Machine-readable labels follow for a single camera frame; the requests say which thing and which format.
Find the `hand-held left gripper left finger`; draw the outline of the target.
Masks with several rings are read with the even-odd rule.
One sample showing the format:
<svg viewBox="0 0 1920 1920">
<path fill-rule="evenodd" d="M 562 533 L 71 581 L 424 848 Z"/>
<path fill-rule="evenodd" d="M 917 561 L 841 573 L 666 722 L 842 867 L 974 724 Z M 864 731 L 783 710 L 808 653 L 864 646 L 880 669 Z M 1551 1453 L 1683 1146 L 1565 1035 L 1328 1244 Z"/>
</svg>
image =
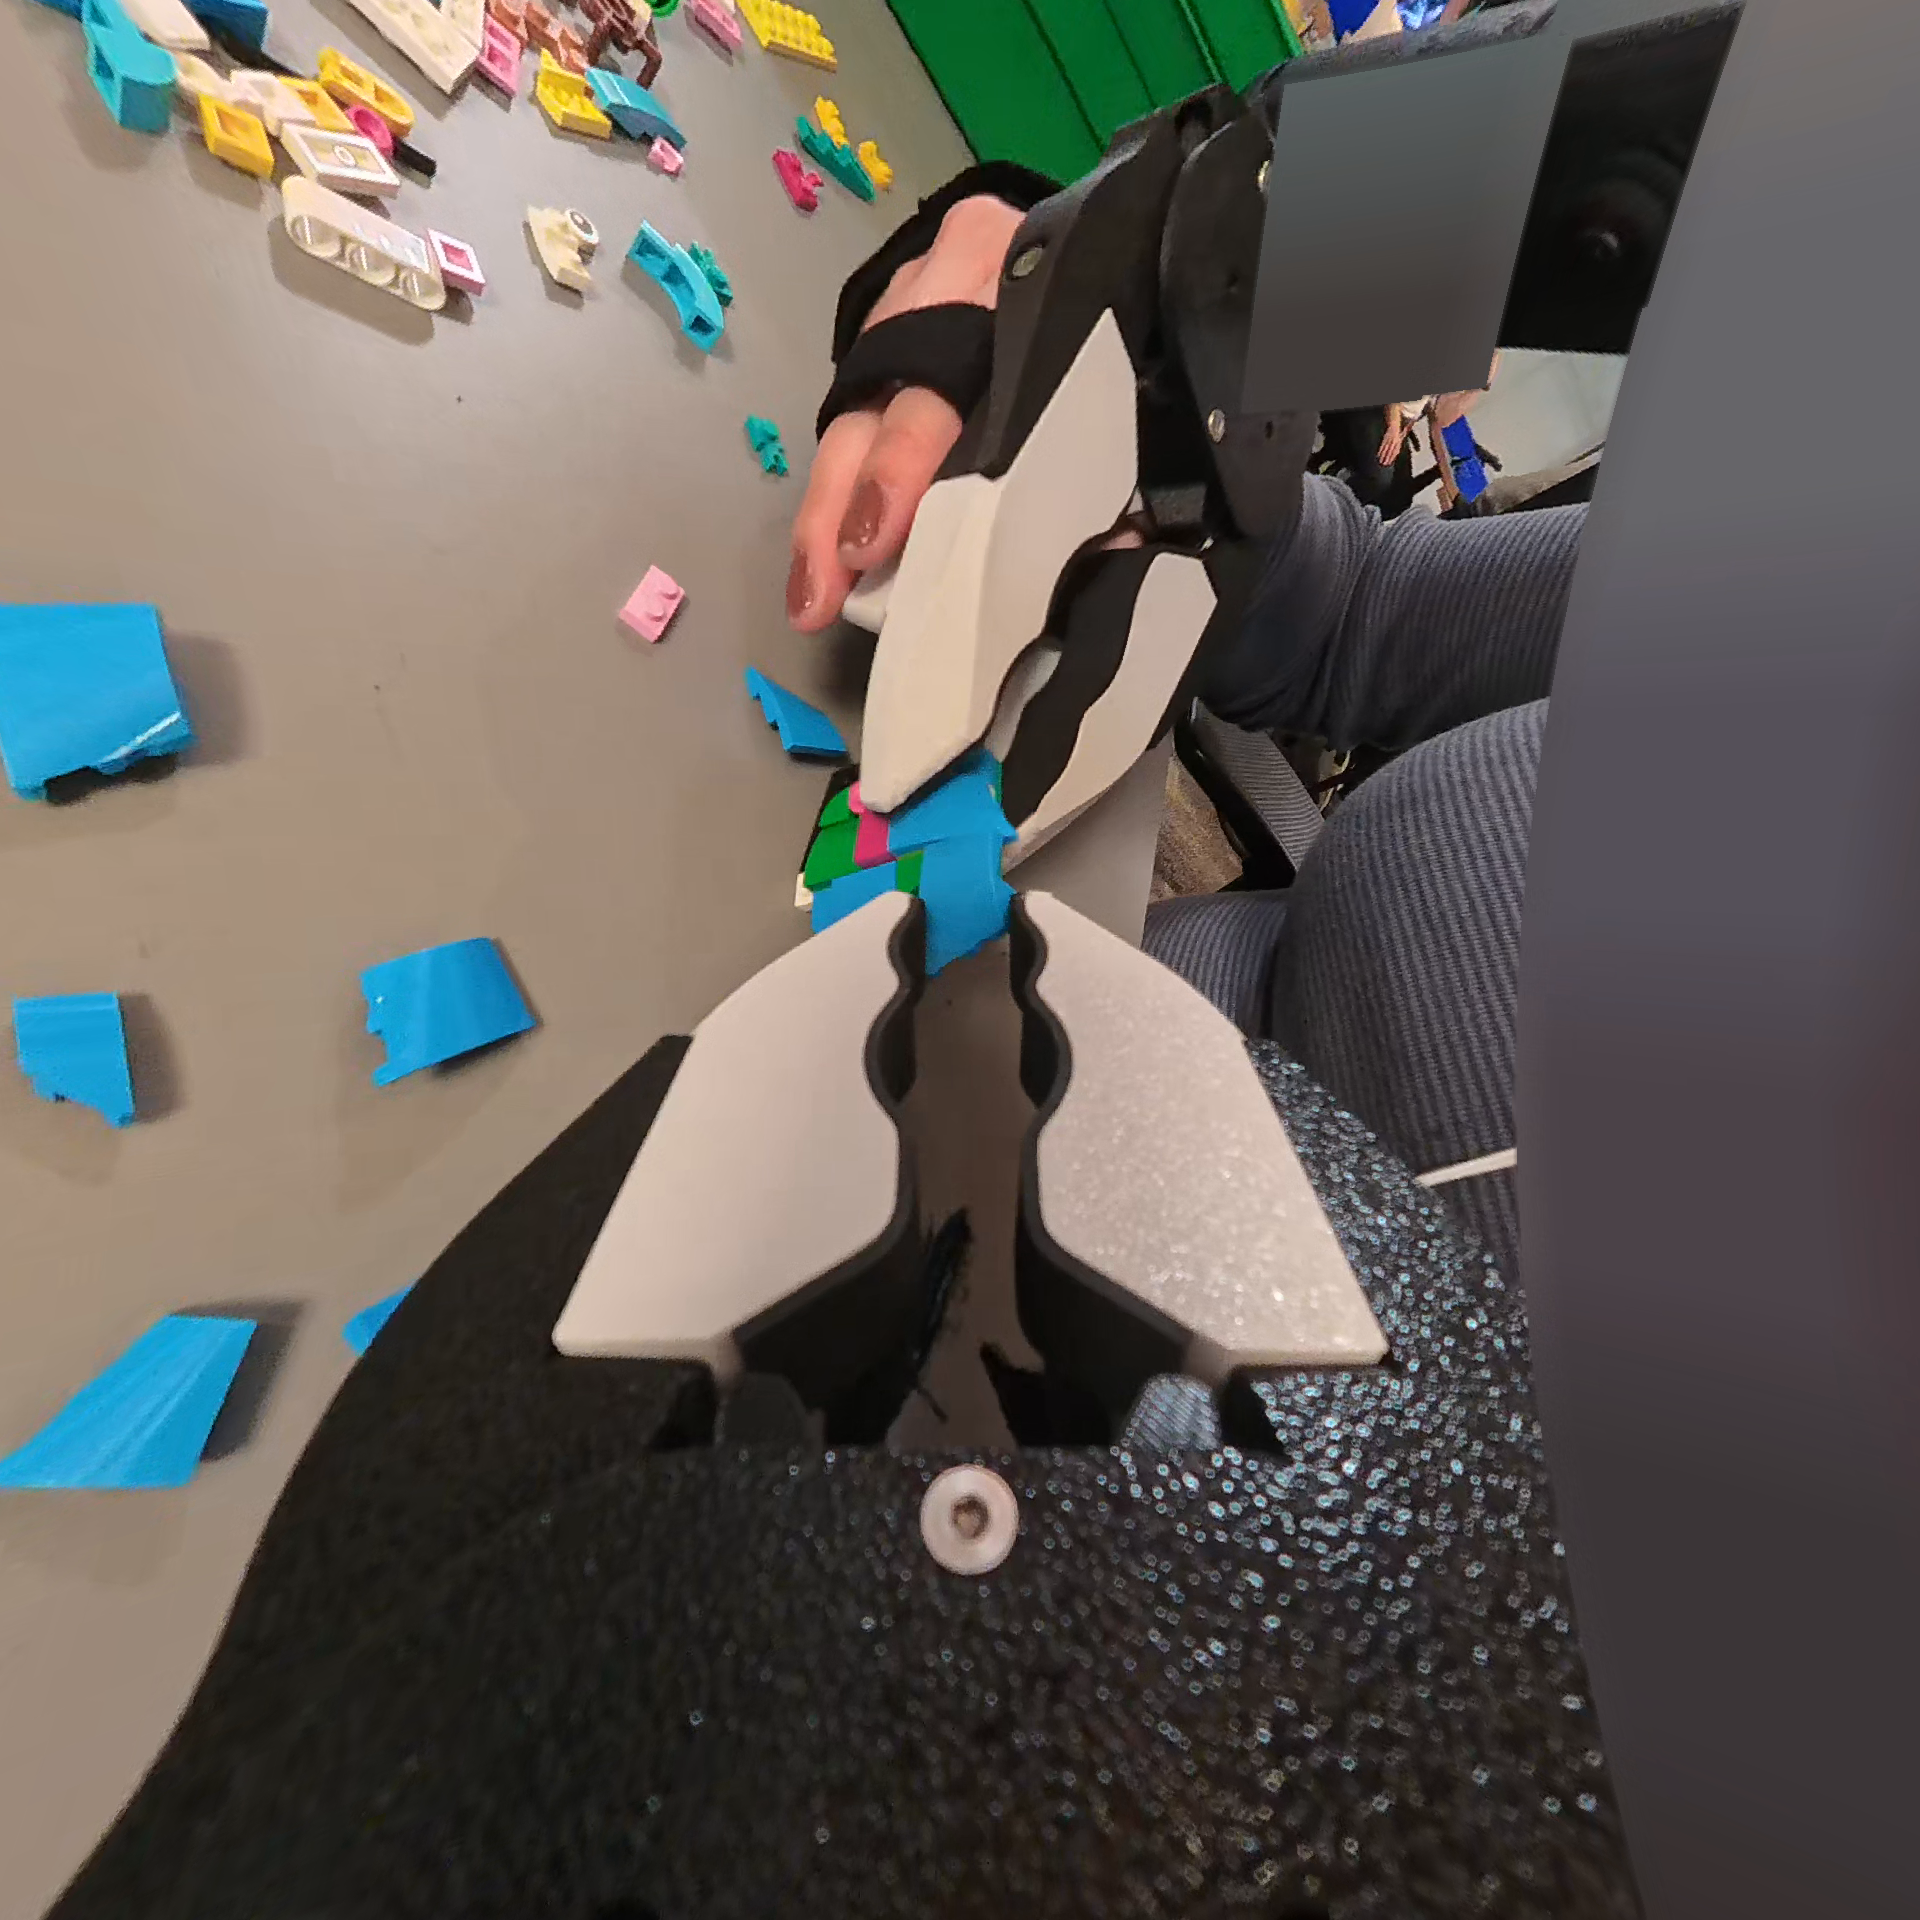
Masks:
<svg viewBox="0 0 1920 1920">
<path fill-rule="evenodd" d="M 569 1286 L 562 1357 L 872 1371 L 917 1319 L 925 907 L 876 895 L 699 1020 Z"/>
</svg>

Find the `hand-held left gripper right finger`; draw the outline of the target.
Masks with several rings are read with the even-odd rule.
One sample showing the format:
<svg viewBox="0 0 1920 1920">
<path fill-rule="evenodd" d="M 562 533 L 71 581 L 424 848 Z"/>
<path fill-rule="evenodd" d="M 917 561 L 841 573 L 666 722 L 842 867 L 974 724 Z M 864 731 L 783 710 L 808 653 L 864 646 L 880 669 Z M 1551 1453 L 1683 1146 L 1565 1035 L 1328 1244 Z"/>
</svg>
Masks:
<svg viewBox="0 0 1920 1920">
<path fill-rule="evenodd" d="M 1237 1024 L 1056 895 L 1008 907 L 1017 1314 L 1061 1377 L 1368 1368 L 1378 1323 Z"/>
</svg>

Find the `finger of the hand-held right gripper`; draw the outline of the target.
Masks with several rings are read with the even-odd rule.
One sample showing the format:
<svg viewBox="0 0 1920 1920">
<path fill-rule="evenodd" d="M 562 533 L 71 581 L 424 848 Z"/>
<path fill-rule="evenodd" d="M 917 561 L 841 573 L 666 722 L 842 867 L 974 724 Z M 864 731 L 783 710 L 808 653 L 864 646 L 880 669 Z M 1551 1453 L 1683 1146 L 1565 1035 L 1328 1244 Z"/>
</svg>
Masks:
<svg viewBox="0 0 1920 1920">
<path fill-rule="evenodd" d="M 1006 865 L 1056 840 L 1153 746 L 1211 615 L 1197 555 L 1098 545 L 1067 561 L 994 699 Z"/>
<path fill-rule="evenodd" d="M 1103 311 L 1006 475 L 943 476 L 917 503 L 864 706 L 872 808 L 903 808 L 989 731 L 1061 573 L 1133 493 L 1138 376 L 1116 315 Z"/>
</svg>

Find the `multicoloured lego assembly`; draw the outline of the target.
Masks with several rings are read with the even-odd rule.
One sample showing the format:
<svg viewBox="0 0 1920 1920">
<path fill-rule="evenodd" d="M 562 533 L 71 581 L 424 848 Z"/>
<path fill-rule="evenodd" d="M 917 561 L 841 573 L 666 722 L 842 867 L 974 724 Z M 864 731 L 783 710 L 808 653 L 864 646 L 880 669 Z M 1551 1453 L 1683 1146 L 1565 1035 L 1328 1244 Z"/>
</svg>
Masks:
<svg viewBox="0 0 1920 1920">
<path fill-rule="evenodd" d="M 1015 889 L 1002 874 L 1002 853 L 1008 840 L 1002 768 L 984 746 L 971 746 L 948 780 L 894 813 L 872 808 L 854 775 L 841 769 L 815 807 L 796 899 L 812 931 L 880 895 L 922 899 L 925 970 L 943 970 L 1006 931 Z"/>
</svg>

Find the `green lego baseplate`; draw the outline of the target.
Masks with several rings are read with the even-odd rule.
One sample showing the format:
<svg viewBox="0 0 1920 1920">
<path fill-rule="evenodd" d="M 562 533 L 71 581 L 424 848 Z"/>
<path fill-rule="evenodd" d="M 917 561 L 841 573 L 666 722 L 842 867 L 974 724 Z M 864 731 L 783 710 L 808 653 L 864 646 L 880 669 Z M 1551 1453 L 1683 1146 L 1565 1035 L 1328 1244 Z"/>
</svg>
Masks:
<svg viewBox="0 0 1920 1920">
<path fill-rule="evenodd" d="M 1076 182 L 1111 135 L 1303 48 L 1305 5 L 889 5 L 977 160 Z"/>
</svg>

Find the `teal and yellow lego piece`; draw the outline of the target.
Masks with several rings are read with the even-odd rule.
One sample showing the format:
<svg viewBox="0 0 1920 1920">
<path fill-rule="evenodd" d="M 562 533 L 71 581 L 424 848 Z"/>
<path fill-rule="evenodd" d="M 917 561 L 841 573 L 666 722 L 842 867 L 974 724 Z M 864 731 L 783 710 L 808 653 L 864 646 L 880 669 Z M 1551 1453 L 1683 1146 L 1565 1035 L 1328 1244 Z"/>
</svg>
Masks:
<svg viewBox="0 0 1920 1920">
<path fill-rule="evenodd" d="M 853 138 L 841 106 L 812 96 L 812 106 L 792 120 L 792 144 L 812 172 L 841 182 L 853 195 L 876 201 L 889 192 L 894 169 L 876 138 Z"/>
</svg>

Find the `teal arched lego piece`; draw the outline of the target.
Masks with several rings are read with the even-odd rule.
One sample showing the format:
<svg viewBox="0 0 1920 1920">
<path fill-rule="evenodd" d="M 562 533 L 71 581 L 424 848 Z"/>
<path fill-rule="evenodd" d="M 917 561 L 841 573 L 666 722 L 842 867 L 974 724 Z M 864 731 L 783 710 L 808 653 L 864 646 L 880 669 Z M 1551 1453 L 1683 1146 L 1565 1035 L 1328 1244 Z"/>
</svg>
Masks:
<svg viewBox="0 0 1920 1920">
<path fill-rule="evenodd" d="M 723 334 L 723 303 L 692 253 L 672 244 L 659 228 L 641 225 L 624 263 L 642 273 L 674 308 L 679 330 L 714 352 Z"/>
</svg>

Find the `pile of small lego pieces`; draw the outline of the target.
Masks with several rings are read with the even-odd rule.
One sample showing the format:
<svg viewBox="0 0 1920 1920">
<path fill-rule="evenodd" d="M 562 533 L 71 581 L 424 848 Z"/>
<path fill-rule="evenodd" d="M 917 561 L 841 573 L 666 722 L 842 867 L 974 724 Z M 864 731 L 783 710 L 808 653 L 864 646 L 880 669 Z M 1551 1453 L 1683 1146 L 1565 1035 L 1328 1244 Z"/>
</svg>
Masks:
<svg viewBox="0 0 1920 1920">
<path fill-rule="evenodd" d="M 277 189 L 281 228 L 327 263 L 421 311 L 490 284 L 476 252 L 444 228 L 403 228 L 394 201 L 440 164 L 412 100 L 371 63 L 318 46 L 292 63 L 267 5 L 47 5 L 78 23 L 83 77 L 118 129 L 197 129 L 202 153 Z M 655 19 L 674 5 L 349 5 L 444 100 L 524 87 L 566 138 L 632 138 L 679 177 L 687 135 L 664 106 Z"/>
</svg>

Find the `person's right hand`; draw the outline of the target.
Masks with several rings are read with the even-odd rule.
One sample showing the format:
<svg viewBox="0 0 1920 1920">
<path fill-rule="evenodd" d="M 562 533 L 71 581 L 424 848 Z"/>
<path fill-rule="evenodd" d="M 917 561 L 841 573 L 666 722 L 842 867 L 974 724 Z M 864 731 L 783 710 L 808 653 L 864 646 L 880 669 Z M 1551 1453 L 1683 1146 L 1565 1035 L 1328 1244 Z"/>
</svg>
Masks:
<svg viewBox="0 0 1920 1920">
<path fill-rule="evenodd" d="M 864 330 L 922 308 L 994 308 L 1017 228 L 1017 204 L 957 201 L 925 253 L 887 279 Z M 837 626 L 848 591 L 898 555 L 961 430 L 962 411 L 943 394 L 898 381 L 828 424 L 788 524 L 785 622 L 796 631 Z"/>
</svg>

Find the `person's leg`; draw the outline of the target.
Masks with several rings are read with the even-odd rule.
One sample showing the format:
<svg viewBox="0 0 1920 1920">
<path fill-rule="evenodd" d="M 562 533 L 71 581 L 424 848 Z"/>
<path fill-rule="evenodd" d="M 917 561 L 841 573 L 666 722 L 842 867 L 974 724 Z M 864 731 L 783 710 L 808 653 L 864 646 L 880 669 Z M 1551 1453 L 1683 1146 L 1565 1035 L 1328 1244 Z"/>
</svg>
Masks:
<svg viewBox="0 0 1920 1920">
<path fill-rule="evenodd" d="M 1518 1275 L 1513 1002 L 1551 706 L 1371 775 L 1279 895 L 1162 899 L 1142 947 L 1276 1043 Z"/>
</svg>

